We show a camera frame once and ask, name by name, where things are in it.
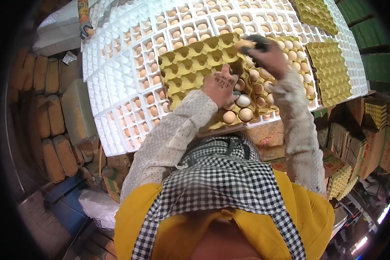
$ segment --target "light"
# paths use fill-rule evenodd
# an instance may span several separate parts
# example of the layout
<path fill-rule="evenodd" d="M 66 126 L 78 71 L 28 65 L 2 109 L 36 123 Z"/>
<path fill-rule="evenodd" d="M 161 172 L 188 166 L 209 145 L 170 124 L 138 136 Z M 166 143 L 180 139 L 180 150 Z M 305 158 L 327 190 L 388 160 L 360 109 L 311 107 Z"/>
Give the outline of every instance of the light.
<path fill-rule="evenodd" d="M 379 219 L 377 222 L 381 224 L 381 222 L 384 220 L 385 216 L 387 215 L 388 211 L 390 210 L 390 203 L 387 205 L 387 207 L 384 209 L 383 213 L 379 216 Z"/>
<path fill-rule="evenodd" d="M 356 244 L 356 247 L 355 249 L 351 252 L 351 254 L 353 255 L 358 249 L 360 249 L 360 247 L 362 247 L 368 240 L 368 237 L 364 237 L 363 239 L 360 240 L 360 242 L 358 242 L 358 244 Z"/>

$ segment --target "yellow shirt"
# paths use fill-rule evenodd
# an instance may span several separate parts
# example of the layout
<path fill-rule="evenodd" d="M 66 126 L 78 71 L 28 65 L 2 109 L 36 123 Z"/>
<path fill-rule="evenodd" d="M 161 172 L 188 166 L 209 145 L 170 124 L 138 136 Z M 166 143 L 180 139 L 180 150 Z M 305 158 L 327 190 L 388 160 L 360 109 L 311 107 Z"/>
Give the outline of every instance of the yellow shirt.
<path fill-rule="evenodd" d="M 319 259 L 331 237 L 334 212 L 321 196 L 291 183 L 286 174 L 273 170 L 286 209 L 301 236 L 306 257 Z M 115 216 L 114 242 L 117 257 L 130 259 L 146 213 L 161 191 L 159 184 L 136 188 Z M 234 219 L 263 259 L 290 259 L 289 250 L 270 216 L 242 210 L 216 210 L 202 217 L 179 214 L 161 221 L 151 259 L 185 259 L 194 250 L 212 220 Z"/>

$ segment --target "gray glove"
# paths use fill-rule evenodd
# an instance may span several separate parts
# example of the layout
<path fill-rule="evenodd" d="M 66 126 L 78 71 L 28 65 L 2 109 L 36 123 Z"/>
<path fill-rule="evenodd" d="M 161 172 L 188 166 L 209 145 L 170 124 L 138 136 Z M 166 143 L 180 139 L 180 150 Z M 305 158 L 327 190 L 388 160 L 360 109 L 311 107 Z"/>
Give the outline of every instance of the gray glove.
<path fill-rule="evenodd" d="M 89 34 L 87 33 L 87 28 L 94 29 L 89 21 L 85 21 L 79 26 L 79 37 L 81 39 L 85 39 L 85 37 L 89 36 Z"/>

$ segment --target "checkered apron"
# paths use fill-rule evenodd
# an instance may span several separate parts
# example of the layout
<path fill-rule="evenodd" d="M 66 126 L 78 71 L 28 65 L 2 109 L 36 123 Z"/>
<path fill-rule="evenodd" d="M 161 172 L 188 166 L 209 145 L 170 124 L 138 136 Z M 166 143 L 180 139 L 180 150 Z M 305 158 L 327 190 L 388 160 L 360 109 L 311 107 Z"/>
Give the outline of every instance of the checkered apron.
<path fill-rule="evenodd" d="M 186 152 L 146 214 L 131 259 L 150 259 L 159 224 L 184 212 L 237 208 L 271 216 L 292 259 L 305 249 L 270 164 L 243 133 L 212 137 Z"/>

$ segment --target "white patterned sleeve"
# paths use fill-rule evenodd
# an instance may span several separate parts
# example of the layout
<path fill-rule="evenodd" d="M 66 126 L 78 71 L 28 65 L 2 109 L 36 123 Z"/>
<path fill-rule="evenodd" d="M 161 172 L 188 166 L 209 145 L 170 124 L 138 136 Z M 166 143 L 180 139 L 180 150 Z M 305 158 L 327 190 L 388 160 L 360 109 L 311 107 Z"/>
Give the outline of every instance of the white patterned sleeve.
<path fill-rule="evenodd" d="M 326 193 L 325 169 L 314 117 L 295 70 L 290 69 L 274 89 L 275 105 L 284 124 L 287 175 L 306 190 Z"/>
<path fill-rule="evenodd" d="M 176 166 L 187 145 L 217 112 L 218 107 L 202 90 L 191 91 L 167 117 L 153 128 L 134 155 L 121 189 L 120 202 L 137 187 L 161 184 L 163 174 Z"/>

